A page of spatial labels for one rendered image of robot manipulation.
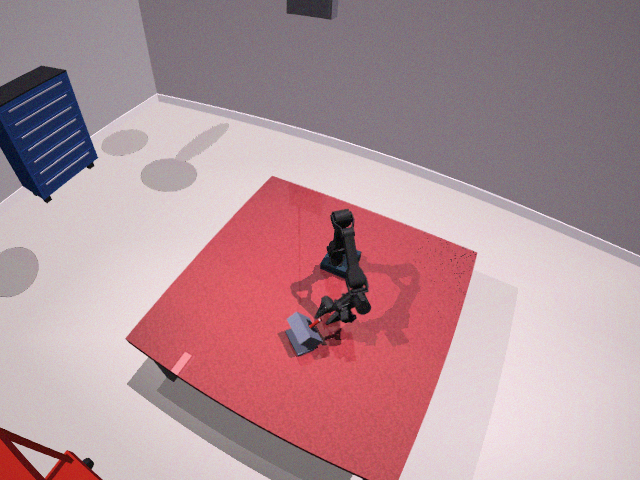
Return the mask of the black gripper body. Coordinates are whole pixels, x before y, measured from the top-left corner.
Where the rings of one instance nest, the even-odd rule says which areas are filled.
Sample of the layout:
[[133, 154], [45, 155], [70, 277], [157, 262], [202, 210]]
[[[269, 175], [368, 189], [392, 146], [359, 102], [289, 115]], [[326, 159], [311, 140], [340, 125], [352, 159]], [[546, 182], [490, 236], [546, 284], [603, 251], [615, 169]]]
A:
[[338, 300], [336, 299], [332, 300], [332, 298], [329, 297], [328, 295], [324, 295], [321, 299], [328, 311], [334, 312], [336, 310], [337, 312], [339, 312], [340, 316], [341, 316], [341, 313], [340, 313], [341, 310], [338, 311], [337, 309], [339, 306], [347, 303], [347, 304], [350, 304], [349, 308], [350, 307], [352, 309], [354, 308], [353, 301], [350, 299], [347, 293], [346, 294], [342, 293], [342, 297], [340, 297]]

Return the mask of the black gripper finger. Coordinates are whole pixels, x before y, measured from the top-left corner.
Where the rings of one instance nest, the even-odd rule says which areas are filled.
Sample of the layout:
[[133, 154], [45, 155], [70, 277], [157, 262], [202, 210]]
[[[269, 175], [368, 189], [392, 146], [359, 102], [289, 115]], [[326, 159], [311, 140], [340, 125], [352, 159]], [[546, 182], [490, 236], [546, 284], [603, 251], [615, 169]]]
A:
[[318, 309], [318, 311], [317, 311], [317, 313], [316, 313], [314, 318], [318, 319], [318, 318], [322, 317], [323, 315], [325, 315], [326, 313], [331, 314], [331, 312], [327, 310], [327, 308], [325, 307], [323, 301], [321, 300], [320, 307], [319, 307], [319, 309]]
[[337, 321], [341, 321], [341, 316], [339, 312], [335, 311], [333, 315], [326, 321], [326, 325], [337, 322]]

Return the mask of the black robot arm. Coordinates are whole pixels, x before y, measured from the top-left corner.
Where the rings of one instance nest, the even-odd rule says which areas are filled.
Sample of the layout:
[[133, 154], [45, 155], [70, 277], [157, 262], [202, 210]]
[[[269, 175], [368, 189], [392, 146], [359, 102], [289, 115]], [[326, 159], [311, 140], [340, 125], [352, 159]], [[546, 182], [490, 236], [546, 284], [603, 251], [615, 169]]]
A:
[[[345, 278], [348, 289], [347, 294], [353, 301], [356, 312], [362, 315], [367, 314], [371, 310], [371, 305], [365, 296], [365, 292], [369, 292], [369, 285], [364, 271], [359, 266], [354, 238], [355, 218], [349, 209], [333, 211], [330, 218], [334, 228], [334, 239], [329, 243], [329, 246], [326, 246], [328, 255], [331, 257], [328, 263], [342, 266], [345, 259], [343, 254], [346, 254], [348, 266]], [[347, 228], [350, 225], [351, 227]], [[338, 311], [341, 310], [341, 321], [344, 323], [352, 323], [356, 319], [356, 315], [352, 314], [349, 306], [350, 304], [346, 303], [337, 308]]]

